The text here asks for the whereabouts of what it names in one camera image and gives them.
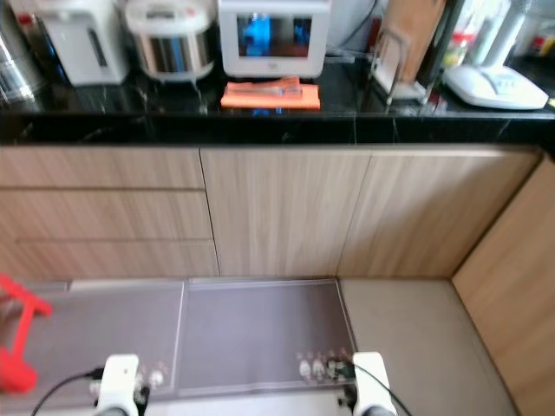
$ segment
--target black marble countertop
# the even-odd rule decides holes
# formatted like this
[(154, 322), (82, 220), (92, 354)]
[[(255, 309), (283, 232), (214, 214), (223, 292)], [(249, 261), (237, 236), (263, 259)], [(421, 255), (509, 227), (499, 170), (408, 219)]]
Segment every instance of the black marble countertop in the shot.
[[(555, 97), (552, 62), (512, 66)], [(368, 82), (361, 64), (326, 63), (315, 80), (320, 110), (225, 109), (218, 68), (198, 83), (160, 85), (139, 71), (120, 87), (54, 84), (35, 101), (0, 109), (0, 145), (235, 146), (485, 143), (555, 150), (555, 108), (500, 111), (471, 107), (445, 87), (426, 105), (394, 102)]]

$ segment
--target rice cooker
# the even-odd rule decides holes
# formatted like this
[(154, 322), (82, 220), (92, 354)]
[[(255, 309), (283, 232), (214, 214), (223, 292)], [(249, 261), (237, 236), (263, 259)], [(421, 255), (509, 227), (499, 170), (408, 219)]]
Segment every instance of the rice cooker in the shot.
[(142, 70), (162, 82), (196, 81), (214, 67), (214, 13), (194, 0), (132, 0), (126, 21)]

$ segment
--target microwave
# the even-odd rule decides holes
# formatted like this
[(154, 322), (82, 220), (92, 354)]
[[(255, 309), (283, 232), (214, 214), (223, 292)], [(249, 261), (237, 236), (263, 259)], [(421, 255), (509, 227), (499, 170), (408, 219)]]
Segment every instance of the microwave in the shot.
[(234, 77), (322, 73), (331, 0), (219, 0), (224, 71)]

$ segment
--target floor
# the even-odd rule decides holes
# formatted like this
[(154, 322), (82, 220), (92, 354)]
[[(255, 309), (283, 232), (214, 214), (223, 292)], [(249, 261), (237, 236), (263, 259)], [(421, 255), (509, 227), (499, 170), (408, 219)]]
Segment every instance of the floor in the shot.
[[(74, 283), (72, 290), (99, 285), (106, 283)], [(517, 415), (449, 282), (344, 280), (342, 287), (358, 349), (382, 354), (391, 388), (415, 416)], [(327, 391), (154, 403), (147, 416), (349, 416), (337, 396)], [(92, 414), (90, 408), (42, 416)]]

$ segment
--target black cable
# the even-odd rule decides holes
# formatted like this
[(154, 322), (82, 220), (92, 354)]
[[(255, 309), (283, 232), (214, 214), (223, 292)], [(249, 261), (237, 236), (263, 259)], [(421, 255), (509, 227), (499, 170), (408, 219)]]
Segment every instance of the black cable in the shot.
[(374, 3), (372, 4), (372, 7), (370, 8), (370, 11), (368, 12), (368, 14), (363, 18), (363, 20), (360, 22), (360, 24), (358, 26), (356, 26), (356, 29), (353, 30), (350, 35), (348, 35), (345, 40), (341, 43), (339, 43), (339, 48), (345, 46), (347, 43), (349, 43), (350, 41), (353, 40), (353, 37), (355, 37), (355, 35), (358, 33), (358, 31), (360, 29), (362, 29), (362, 26), (364, 26), (366, 24), (366, 22), (368, 21), (368, 19), (370, 19), (370, 17), (374, 14), (374, 9), (378, 4), (378, 0), (374, 0)]
[(361, 370), (363, 373), (365, 373), (366, 375), (369, 375), (370, 377), (372, 377), (380, 386), (382, 386), (385, 390), (387, 390), (389, 392), (389, 394), (391, 395), (391, 397), (393, 397), (395, 399), (395, 401), (399, 404), (399, 406), (401, 407), (401, 409), (408, 415), (408, 416), (414, 416), (405, 406), (405, 404), (402, 402), (401, 399), (399, 399), (399, 397), (397, 397), (397, 395), (395, 393), (393, 393), (391, 391), (391, 389), (389, 387), (387, 387), (385, 384), (383, 384), (375, 375), (373, 375), (370, 371), (368, 371), (366, 368), (363, 368), (361, 366), (359, 366), (358, 364), (355, 364), (354, 362), (352, 363), (354, 367), (358, 368), (359, 370)]
[(68, 377), (67, 379), (60, 381), (58, 384), (56, 384), (54, 387), (48, 390), (48, 392), (44, 394), (42, 399), (39, 400), (39, 402), (36, 404), (35, 408), (33, 409), (33, 412), (31, 412), (31, 416), (36, 416), (38, 411), (41, 410), (41, 407), (44, 404), (44, 402), (48, 400), (49, 397), (52, 394), (54, 394), (56, 390), (58, 390), (60, 387), (63, 387), (66, 384), (69, 384), (73, 381), (80, 380), (80, 379), (101, 380), (103, 374), (104, 374), (104, 368), (99, 367), (99, 368), (95, 368), (93, 371), (72, 375), (71, 377)]

